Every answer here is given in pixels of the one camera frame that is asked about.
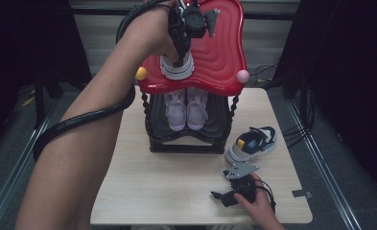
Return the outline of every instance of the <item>pink ball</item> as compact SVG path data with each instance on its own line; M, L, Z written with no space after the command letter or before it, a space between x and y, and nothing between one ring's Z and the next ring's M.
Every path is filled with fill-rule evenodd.
M250 74L247 70L241 70L237 73L236 78L240 83L246 83L248 78L250 78Z

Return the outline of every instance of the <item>table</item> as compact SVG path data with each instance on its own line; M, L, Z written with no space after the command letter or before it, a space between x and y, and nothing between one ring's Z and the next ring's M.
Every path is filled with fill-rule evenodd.
M211 195L211 191L230 191L223 171L231 165L223 154L150 152L140 95L136 88L136 99L124 112L113 159L92 211L92 224L253 224L241 206L225 208ZM278 133L275 149L254 158L252 164L260 167L257 173L271 186L279 221L310 222L306 198L292 194L302 188L263 89L243 90L225 148L250 126L270 126ZM178 142L203 145L192 137L173 144Z

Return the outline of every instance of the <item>pink shoe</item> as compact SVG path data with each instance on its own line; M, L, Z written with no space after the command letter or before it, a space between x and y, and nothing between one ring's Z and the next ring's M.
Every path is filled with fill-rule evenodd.
M172 131L181 131L185 127L185 89L165 93L164 102L166 105L165 116Z
M208 114L206 113L208 92L196 87L188 87L187 98L188 127L193 130L199 130L208 119Z

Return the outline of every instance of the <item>human arm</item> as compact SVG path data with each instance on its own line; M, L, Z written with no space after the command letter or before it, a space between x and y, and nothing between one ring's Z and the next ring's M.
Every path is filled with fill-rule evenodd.
M260 177L256 173L251 174L255 179L256 186L264 187ZM238 203L244 207L250 217L265 230L282 230L284 226L278 221L274 212L272 211L269 196L264 190L256 189L256 200L249 203L242 195L234 194Z
M99 73L61 120L118 104L128 94L142 61L149 55L163 54L177 60L168 36L168 9L159 7L131 22ZM121 121L119 112L76 127L44 148L23 197L16 229L91 228L93 204L106 176Z

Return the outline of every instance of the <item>white wall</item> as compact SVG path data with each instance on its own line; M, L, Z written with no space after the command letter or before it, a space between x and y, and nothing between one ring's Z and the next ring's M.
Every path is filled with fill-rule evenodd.
M70 0L73 6L131 8L141 1ZM242 0L245 12L296 12L299 0ZM122 16L76 15L78 29L92 75L115 45ZM281 56L291 21L245 20L243 47L248 68L275 64Z

